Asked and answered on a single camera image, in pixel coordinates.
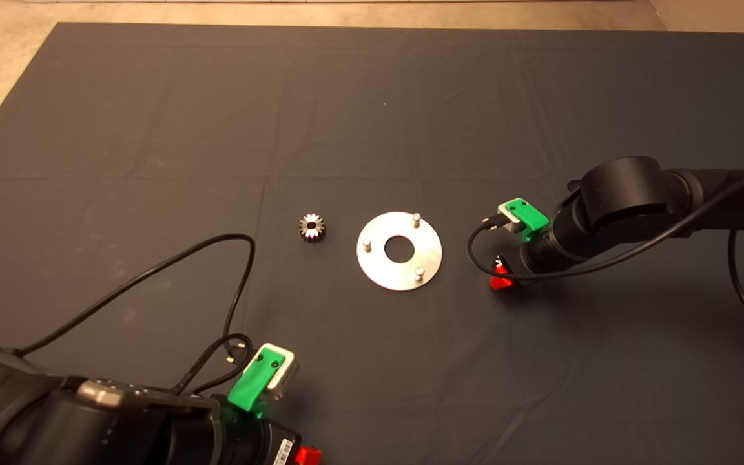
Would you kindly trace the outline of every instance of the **small metal gear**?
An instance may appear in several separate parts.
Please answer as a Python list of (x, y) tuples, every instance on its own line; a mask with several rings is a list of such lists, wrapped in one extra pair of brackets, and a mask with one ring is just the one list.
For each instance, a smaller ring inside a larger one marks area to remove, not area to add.
[(326, 225), (318, 214), (307, 214), (300, 220), (300, 236), (307, 242), (320, 241), (325, 235)]

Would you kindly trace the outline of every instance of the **green 3d-printed part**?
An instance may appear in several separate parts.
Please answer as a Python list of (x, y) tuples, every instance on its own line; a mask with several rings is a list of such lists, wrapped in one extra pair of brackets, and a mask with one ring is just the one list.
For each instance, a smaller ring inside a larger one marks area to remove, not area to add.
[(231, 388), (228, 401), (262, 418), (265, 404), (260, 401), (260, 394), (285, 360), (286, 357), (276, 351), (268, 348), (261, 350)]
[(528, 203), (523, 198), (514, 198), (508, 203), (504, 204), (504, 208), (508, 209), (511, 214), (521, 221), (525, 228), (522, 232), (524, 240), (529, 242), (541, 229), (550, 223), (549, 219), (541, 214), (538, 209)]

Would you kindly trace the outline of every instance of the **tan floor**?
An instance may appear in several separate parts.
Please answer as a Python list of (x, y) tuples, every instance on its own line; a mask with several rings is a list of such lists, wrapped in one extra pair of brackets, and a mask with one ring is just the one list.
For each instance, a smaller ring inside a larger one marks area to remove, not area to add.
[[(57, 21), (605, 30), (665, 30), (668, 24), (674, 30), (744, 30), (743, 5), (744, 0), (654, 0), (653, 4), (649, 0), (419, 4), (0, 0), (0, 103)], [(732, 18), (739, 18), (741, 24), (732, 26)]]

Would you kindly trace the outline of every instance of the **washer plate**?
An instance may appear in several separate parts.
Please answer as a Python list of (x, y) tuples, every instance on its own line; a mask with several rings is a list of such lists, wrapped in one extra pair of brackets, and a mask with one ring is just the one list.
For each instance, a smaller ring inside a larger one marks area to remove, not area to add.
[[(396, 236), (407, 238), (415, 249), (413, 257), (404, 263), (393, 262), (384, 250), (386, 242)], [(355, 247), (366, 276), (392, 291), (417, 289), (428, 283), (440, 268), (442, 248), (438, 234), (417, 214), (388, 212), (372, 218), (360, 231)]]

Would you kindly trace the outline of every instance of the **white label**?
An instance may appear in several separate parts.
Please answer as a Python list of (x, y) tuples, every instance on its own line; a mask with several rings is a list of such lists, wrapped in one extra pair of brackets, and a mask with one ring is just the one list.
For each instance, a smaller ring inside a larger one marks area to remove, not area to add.
[(289, 460), (289, 453), (292, 452), (292, 446), (295, 443), (284, 439), (280, 442), (280, 450), (277, 451), (277, 457), (274, 458), (274, 465), (286, 465), (286, 461)]

